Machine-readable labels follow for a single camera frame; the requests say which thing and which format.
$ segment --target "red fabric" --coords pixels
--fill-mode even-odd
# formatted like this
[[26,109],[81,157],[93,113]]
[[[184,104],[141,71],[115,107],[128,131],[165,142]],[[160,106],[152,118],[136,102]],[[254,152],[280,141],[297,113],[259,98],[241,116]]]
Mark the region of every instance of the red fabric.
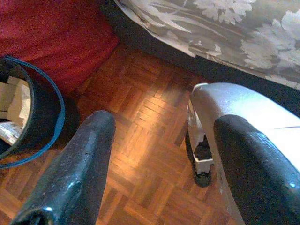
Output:
[[39,67],[64,94],[88,78],[118,41],[91,0],[0,2],[0,56]]

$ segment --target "black bucket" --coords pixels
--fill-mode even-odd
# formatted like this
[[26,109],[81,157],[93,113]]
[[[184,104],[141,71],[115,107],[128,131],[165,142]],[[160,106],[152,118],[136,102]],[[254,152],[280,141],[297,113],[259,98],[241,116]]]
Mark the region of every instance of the black bucket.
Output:
[[[20,64],[30,67],[26,68],[30,75]],[[65,106],[61,93],[43,71],[26,62],[5,57],[0,60],[0,81],[6,83],[9,76],[28,83],[30,113],[20,137],[12,146],[0,140],[0,160],[20,153],[35,153],[21,161],[0,165],[0,168],[21,165],[42,155],[59,137],[65,121]]]

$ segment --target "parquet floor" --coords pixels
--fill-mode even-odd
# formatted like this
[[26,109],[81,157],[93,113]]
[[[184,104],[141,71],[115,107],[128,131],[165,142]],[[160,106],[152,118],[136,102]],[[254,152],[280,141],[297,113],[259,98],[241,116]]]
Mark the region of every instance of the parquet floor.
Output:
[[[73,93],[81,121],[105,109],[117,123],[97,225],[235,225],[215,173],[209,187],[198,187],[186,154],[188,98],[200,82],[207,81],[121,44]],[[9,224],[60,151],[0,170],[1,225]]]

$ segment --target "blue strap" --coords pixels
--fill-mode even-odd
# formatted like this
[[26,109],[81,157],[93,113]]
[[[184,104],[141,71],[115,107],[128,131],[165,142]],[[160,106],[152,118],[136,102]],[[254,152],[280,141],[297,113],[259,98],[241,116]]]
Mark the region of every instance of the blue strap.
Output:
[[63,99],[63,97],[60,93],[60,90],[58,89],[58,87],[56,86],[54,81],[43,70],[35,67],[34,65],[32,65],[30,63],[15,59],[15,58],[10,57],[10,56],[5,56],[4,59],[15,62],[15,63],[18,63],[18,64],[21,64],[23,66],[27,66],[27,67],[37,71],[38,73],[40,73],[53,86],[53,89],[55,90],[55,92],[58,96],[58,99],[60,101],[60,113],[59,113],[57,121],[56,121],[55,129],[54,129],[54,135],[53,135],[52,139],[50,140],[50,142],[48,144],[46,144],[40,151],[34,153],[32,156],[30,156],[28,158],[25,158],[25,159],[22,159],[20,161],[16,161],[16,162],[13,162],[13,163],[0,165],[0,168],[10,168],[10,167],[13,167],[13,166],[18,166],[18,165],[23,165],[25,163],[28,163],[28,162],[34,160],[35,158],[43,155],[49,148],[51,148],[51,146],[55,143],[57,138],[60,136],[60,133],[61,133],[62,128],[64,126],[66,110],[65,110],[64,99]]

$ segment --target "floral bedspread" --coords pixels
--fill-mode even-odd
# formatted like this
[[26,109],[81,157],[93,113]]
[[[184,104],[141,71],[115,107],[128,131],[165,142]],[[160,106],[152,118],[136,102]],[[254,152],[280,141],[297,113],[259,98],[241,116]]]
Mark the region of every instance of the floral bedspread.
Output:
[[300,1],[115,0],[151,35],[300,90]]

